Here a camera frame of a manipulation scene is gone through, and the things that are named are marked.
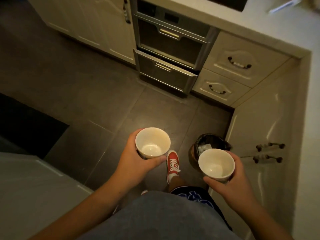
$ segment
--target oven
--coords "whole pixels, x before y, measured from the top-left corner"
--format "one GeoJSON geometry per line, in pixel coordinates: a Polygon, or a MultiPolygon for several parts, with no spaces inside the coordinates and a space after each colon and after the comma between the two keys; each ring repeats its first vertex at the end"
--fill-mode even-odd
{"type": "Polygon", "coordinates": [[[219,29],[144,0],[131,0],[131,7],[139,72],[189,93],[219,29]],[[146,64],[153,64],[149,73],[146,64]]]}

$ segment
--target white drawer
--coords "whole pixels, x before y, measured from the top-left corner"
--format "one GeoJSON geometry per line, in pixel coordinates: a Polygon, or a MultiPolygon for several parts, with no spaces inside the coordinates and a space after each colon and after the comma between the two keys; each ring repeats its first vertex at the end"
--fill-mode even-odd
{"type": "Polygon", "coordinates": [[[193,90],[226,105],[231,105],[248,92],[250,88],[202,68],[193,90]]]}
{"type": "Polygon", "coordinates": [[[289,58],[221,31],[203,67],[253,88],[289,58]]]}

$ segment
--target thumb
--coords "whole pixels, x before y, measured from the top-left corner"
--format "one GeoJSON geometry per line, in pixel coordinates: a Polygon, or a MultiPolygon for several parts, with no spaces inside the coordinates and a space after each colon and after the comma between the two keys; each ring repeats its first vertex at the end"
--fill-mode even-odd
{"type": "Polygon", "coordinates": [[[220,183],[217,180],[214,180],[207,176],[203,177],[203,180],[218,194],[223,195],[223,193],[225,192],[226,186],[223,183],[220,183]]]}
{"type": "Polygon", "coordinates": [[[146,168],[148,171],[150,171],[151,169],[156,168],[166,160],[167,160],[167,157],[165,155],[147,159],[145,163],[146,168]]]}

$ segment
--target white countertop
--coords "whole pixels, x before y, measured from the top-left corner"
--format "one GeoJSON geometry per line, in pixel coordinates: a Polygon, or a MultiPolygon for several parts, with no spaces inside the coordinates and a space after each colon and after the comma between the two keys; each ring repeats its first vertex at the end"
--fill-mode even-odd
{"type": "Polygon", "coordinates": [[[308,79],[298,192],[293,224],[296,239],[320,234],[320,13],[305,1],[268,14],[276,0],[248,0],[243,12],[208,0],[146,0],[233,34],[303,58],[308,79]]]}

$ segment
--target black shorts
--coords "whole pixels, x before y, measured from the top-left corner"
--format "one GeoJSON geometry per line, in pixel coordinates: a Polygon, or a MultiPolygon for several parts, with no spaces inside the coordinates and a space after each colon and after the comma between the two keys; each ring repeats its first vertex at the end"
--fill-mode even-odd
{"type": "Polygon", "coordinates": [[[228,224],[228,222],[224,218],[221,210],[219,209],[217,204],[214,202],[214,200],[211,198],[208,191],[206,191],[204,188],[194,187],[194,186],[181,186],[181,187],[175,188],[170,193],[177,196],[184,197],[191,201],[199,202],[202,204],[206,204],[207,206],[210,206],[221,216],[221,218],[226,223],[227,227],[232,231],[231,226],[228,224]]]}

